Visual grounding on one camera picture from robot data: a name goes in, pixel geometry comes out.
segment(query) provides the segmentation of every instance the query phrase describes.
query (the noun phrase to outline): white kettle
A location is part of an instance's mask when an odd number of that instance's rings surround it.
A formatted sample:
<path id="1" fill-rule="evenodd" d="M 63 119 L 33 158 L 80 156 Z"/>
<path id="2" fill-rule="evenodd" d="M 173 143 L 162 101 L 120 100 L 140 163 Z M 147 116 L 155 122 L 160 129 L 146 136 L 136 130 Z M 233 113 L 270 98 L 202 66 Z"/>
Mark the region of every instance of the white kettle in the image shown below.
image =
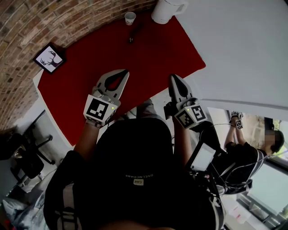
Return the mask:
<path id="1" fill-rule="evenodd" d="M 166 24 L 173 15 L 183 13 L 188 2 L 183 0 L 158 0 L 151 18 L 159 24 Z"/>

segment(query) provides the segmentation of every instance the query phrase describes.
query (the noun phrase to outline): black chair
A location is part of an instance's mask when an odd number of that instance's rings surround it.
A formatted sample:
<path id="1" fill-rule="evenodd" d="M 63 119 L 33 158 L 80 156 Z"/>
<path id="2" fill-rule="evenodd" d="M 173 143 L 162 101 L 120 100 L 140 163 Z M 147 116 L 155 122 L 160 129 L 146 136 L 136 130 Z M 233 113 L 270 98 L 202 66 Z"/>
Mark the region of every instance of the black chair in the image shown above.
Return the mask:
<path id="1" fill-rule="evenodd" d="M 48 139 L 41 144 L 36 144 L 36 138 L 33 135 L 33 129 L 37 120 L 45 113 L 43 111 L 36 120 L 29 126 L 23 135 L 15 133 L 11 138 L 2 145 L 2 153 L 0 155 L 0 160 L 9 159 L 13 157 L 16 161 L 16 167 L 11 168 L 12 174 L 18 180 L 22 181 L 22 178 L 19 178 L 18 174 L 22 169 L 23 172 L 30 179 L 35 178 L 42 171 L 44 164 L 39 157 L 45 160 L 49 164 L 55 164 L 55 161 L 48 160 L 40 151 L 39 148 L 44 144 L 48 143 L 53 139 L 50 135 Z"/>

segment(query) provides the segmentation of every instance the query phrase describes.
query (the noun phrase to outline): person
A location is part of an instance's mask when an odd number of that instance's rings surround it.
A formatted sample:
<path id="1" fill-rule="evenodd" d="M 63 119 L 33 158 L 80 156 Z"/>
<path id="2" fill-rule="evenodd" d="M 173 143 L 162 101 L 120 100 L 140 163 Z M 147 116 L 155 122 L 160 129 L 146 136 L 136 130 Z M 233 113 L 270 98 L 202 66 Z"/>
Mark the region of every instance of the person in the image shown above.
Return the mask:
<path id="1" fill-rule="evenodd" d="M 247 181 L 264 163 L 264 160 L 260 160 L 267 159 L 273 153 L 278 152 L 284 144 L 284 136 L 281 131 L 265 130 L 260 142 L 261 147 L 259 149 L 252 147 L 245 140 L 242 130 L 235 127 L 238 119 L 239 113 L 236 112 L 236 115 L 232 116 L 230 120 L 231 126 L 224 143 L 227 154 L 215 158 L 212 162 L 218 173 L 222 175 L 222 179 L 233 184 Z M 238 144 L 234 142 L 234 134 L 236 134 Z"/>
<path id="2" fill-rule="evenodd" d="M 193 183 L 184 170 L 192 155 L 189 130 L 173 122 L 174 152 L 169 128 L 151 100 L 137 106 L 136 119 L 112 124 L 98 143 L 99 128 L 86 123 L 46 190 L 48 227 L 215 229 L 206 189 Z"/>

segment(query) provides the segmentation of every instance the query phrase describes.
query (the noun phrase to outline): red object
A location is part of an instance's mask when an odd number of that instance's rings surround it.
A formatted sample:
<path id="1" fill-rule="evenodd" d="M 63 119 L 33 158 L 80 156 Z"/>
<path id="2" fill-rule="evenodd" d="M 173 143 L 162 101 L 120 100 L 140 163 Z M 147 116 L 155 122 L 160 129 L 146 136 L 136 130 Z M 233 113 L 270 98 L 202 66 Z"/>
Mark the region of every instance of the red object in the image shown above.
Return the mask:
<path id="1" fill-rule="evenodd" d="M 140 24 L 129 44 L 130 33 Z M 96 30 L 71 45 L 65 56 L 67 62 L 52 75 L 44 71 L 38 88 L 71 145 L 85 123 L 87 96 L 102 74 L 130 72 L 115 114 L 119 116 L 167 88 L 170 74 L 186 77 L 206 66 L 175 17 L 160 25 L 151 12 L 138 14 L 132 26 L 122 19 Z"/>

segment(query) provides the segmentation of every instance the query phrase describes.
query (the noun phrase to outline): black hair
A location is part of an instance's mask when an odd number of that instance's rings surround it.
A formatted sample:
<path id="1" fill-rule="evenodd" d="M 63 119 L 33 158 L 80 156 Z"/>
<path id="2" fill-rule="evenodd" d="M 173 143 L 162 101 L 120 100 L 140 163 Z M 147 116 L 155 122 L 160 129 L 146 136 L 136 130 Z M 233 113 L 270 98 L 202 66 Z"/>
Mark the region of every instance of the black hair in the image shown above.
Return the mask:
<path id="1" fill-rule="evenodd" d="M 284 135 L 281 131 L 279 130 L 273 130 L 274 135 L 275 135 L 275 144 L 273 146 L 271 146 L 271 150 L 273 153 L 278 152 L 283 144 L 284 144 Z"/>

